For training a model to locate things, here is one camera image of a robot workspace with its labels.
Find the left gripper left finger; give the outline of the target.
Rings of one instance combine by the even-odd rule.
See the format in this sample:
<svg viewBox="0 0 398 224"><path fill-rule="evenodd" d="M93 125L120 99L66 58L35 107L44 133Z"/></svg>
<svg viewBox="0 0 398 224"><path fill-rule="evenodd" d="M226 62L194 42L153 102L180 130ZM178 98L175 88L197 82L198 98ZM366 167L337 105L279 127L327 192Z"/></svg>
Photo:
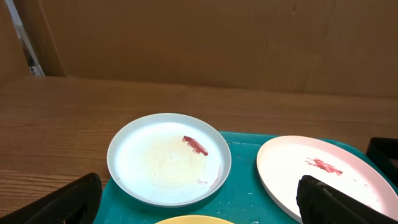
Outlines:
<svg viewBox="0 0 398 224"><path fill-rule="evenodd" d="M23 208L1 217L10 224L93 223L102 198L101 179L89 173Z"/></svg>

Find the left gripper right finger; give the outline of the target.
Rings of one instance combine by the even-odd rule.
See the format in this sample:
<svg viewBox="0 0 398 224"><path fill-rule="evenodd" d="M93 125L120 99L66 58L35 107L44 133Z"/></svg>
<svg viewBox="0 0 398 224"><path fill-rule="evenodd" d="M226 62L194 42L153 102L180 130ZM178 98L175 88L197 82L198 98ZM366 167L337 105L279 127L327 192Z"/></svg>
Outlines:
<svg viewBox="0 0 398 224"><path fill-rule="evenodd" d="M296 201L303 224L397 224L311 175L299 180Z"/></svg>

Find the white pink plate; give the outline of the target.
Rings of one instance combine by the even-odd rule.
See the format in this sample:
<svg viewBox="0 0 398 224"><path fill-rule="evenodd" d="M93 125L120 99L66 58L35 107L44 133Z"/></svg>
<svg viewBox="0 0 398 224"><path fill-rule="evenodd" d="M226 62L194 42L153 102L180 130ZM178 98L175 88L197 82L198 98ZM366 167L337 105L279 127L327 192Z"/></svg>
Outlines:
<svg viewBox="0 0 398 224"><path fill-rule="evenodd" d="M397 187L370 158L346 144L304 136L279 136L260 147L256 164L266 192L297 222L302 221L296 203L297 188L304 175L397 218Z"/></svg>

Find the yellow plate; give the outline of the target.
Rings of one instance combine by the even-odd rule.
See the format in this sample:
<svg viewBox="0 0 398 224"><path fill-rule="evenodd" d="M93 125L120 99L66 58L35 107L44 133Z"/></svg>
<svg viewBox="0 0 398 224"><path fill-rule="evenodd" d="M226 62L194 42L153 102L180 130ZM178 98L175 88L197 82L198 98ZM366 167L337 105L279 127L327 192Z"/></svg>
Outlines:
<svg viewBox="0 0 398 224"><path fill-rule="evenodd" d="M205 216L205 215L184 215L179 217L168 218L157 222L156 224L234 224L227 220Z"/></svg>

